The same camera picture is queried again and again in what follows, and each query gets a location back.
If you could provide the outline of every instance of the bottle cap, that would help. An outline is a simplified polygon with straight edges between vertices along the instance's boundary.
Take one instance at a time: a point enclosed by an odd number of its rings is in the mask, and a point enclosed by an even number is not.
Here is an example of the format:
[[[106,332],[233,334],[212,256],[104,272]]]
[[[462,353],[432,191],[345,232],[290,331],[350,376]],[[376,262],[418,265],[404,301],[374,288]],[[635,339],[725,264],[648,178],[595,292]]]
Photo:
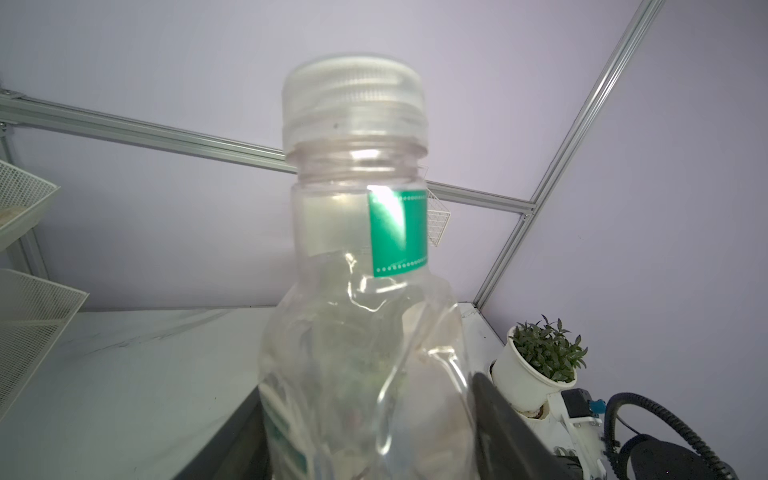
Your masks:
[[[391,58],[321,58],[283,85],[283,149],[316,140],[400,137],[427,147],[422,80]]]

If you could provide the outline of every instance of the plastic bottle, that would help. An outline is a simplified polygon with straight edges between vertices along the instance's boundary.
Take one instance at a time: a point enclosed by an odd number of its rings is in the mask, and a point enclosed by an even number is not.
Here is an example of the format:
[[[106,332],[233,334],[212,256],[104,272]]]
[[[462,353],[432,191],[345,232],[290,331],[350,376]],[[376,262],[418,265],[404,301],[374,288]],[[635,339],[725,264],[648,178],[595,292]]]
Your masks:
[[[283,87],[298,282],[263,337],[276,480],[475,478],[461,315],[427,265],[419,76],[325,58]]]

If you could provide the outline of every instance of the pot rim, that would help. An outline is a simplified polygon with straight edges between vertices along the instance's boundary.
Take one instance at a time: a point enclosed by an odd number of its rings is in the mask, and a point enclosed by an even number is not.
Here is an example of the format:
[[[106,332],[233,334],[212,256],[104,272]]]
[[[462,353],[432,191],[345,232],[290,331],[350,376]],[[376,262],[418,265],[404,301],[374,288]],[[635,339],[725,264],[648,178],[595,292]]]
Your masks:
[[[515,333],[515,330],[518,328],[518,326],[513,326],[509,331],[507,332],[507,344],[511,343],[510,348],[512,351],[515,352],[515,356],[517,357],[518,361],[522,363],[523,367],[525,367],[526,370],[528,370],[529,373],[531,373],[534,377],[536,377],[537,380],[540,382],[550,386],[550,387],[557,387],[559,389],[569,389],[572,386],[576,385],[576,381],[578,380],[578,373],[576,372],[576,368],[573,368],[574,371],[574,379],[572,382],[558,382],[553,379],[549,379],[541,374],[537,369],[535,369],[530,363],[526,362],[522,355],[520,355],[520,352],[518,352],[518,347],[515,346],[515,342],[512,340],[512,334]]]

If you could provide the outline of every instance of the plant pot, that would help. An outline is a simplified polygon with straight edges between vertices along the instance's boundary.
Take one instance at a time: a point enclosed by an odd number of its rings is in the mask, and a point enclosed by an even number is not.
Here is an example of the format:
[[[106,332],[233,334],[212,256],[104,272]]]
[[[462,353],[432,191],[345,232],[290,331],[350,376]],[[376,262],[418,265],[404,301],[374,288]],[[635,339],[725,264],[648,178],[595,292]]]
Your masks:
[[[573,382],[555,382],[530,366],[509,338],[516,328],[512,327],[507,332],[507,344],[493,366],[491,378],[498,391],[516,410],[532,412],[544,405],[550,393],[573,388],[578,378],[574,371]]]

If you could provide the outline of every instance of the white mesh basket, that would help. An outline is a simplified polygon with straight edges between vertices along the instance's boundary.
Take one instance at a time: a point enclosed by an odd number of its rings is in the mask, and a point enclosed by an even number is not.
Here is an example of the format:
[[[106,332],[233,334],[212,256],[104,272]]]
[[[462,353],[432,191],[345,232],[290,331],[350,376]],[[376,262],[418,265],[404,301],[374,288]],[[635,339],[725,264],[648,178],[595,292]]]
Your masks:
[[[434,193],[427,189],[427,237],[435,247],[440,243],[450,218],[451,211],[442,204]]]
[[[58,188],[0,161],[0,251],[38,224]]]
[[[0,420],[88,294],[0,269]]]

